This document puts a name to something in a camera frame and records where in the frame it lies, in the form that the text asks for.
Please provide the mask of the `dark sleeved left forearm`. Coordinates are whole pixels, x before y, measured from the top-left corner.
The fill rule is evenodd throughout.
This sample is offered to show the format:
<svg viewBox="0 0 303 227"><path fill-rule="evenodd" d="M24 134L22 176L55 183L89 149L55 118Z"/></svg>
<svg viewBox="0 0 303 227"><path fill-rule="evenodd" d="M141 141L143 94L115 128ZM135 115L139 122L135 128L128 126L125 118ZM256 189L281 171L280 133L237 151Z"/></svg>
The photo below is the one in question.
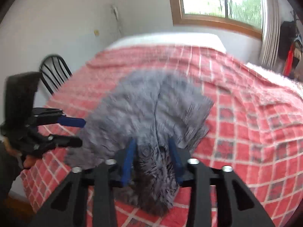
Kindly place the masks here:
<svg viewBox="0 0 303 227"><path fill-rule="evenodd" d="M7 138L1 142L1 203L7 198L12 184L22 171L19 165L20 153L14 150Z"/></svg>

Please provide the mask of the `left hand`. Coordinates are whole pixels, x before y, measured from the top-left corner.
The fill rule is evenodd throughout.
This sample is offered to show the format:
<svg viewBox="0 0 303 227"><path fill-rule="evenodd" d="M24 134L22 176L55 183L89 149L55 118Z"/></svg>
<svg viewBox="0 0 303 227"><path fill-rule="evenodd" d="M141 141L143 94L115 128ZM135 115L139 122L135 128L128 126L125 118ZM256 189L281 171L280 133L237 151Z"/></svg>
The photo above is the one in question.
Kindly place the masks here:
<svg viewBox="0 0 303 227"><path fill-rule="evenodd" d="M20 151L14 149L10 145L9 140L6 137L4 138L3 143L4 143L4 147L5 147L6 152L9 155L11 155L11 156L13 156L17 159L17 161L18 161L19 165L21 165L22 169L26 169L26 170L30 169L31 167L33 167L35 165L35 163L38 160L41 159L39 157L34 157L32 155L23 156L23 154Z"/></svg>

